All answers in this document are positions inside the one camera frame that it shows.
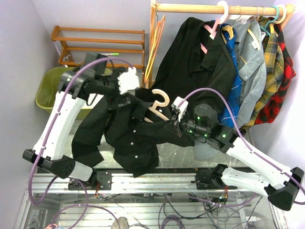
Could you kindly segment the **beige plastic hanger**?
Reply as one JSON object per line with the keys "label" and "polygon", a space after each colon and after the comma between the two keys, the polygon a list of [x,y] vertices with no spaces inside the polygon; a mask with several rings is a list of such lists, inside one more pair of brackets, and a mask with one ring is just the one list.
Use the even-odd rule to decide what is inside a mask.
{"label": "beige plastic hanger", "polygon": [[167,107],[170,102],[169,96],[167,95],[166,92],[164,92],[163,90],[160,90],[160,89],[153,89],[152,93],[161,95],[162,98],[164,99],[164,101],[160,102],[158,100],[155,100],[153,105],[148,107],[148,110],[151,111],[152,113],[154,113],[155,115],[157,115],[162,120],[168,121],[169,119],[164,114],[162,114],[159,110],[157,110],[157,107]]}

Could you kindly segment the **black button-up shirt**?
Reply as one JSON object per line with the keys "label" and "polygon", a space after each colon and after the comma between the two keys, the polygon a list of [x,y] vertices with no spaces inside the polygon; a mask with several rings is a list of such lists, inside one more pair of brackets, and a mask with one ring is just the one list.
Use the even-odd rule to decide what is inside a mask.
{"label": "black button-up shirt", "polygon": [[169,107],[161,109],[168,118],[163,120],[149,111],[152,104],[131,93],[103,96],[74,134],[71,143],[74,160],[89,167],[102,162],[98,146],[104,137],[114,148],[114,160],[126,172],[139,177],[158,167],[159,144],[194,146],[191,133],[178,135]]}

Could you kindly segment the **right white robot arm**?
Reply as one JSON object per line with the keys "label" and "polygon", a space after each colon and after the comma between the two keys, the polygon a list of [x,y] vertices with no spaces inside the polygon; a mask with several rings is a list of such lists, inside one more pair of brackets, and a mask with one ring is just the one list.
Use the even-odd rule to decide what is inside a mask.
{"label": "right white robot arm", "polygon": [[237,131],[218,123],[216,112],[209,105],[196,106],[193,118],[185,116],[187,106],[187,101],[180,97],[172,103],[172,121],[179,136],[190,133],[200,137],[211,148],[234,157],[253,170],[243,172],[218,164],[207,178],[202,178],[201,175],[195,177],[197,188],[240,187],[267,197],[272,205],[281,210],[290,211],[301,190],[304,171],[299,167],[290,168],[276,162],[251,145]]}

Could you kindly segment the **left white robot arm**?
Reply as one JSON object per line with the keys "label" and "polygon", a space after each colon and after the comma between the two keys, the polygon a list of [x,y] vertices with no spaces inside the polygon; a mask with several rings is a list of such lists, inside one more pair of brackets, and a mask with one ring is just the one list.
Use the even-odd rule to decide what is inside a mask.
{"label": "left white robot arm", "polygon": [[98,75],[95,66],[105,66],[114,60],[124,62],[117,56],[103,56],[99,53],[92,62],[78,71],[66,71],[61,75],[54,107],[33,149],[23,152],[23,159],[32,162],[33,167],[40,167],[56,177],[80,180],[85,189],[97,185],[97,177],[92,166],[78,162],[75,158],[64,155],[63,149],[71,127],[90,94],[122,95],[122,80],[119,74]]}

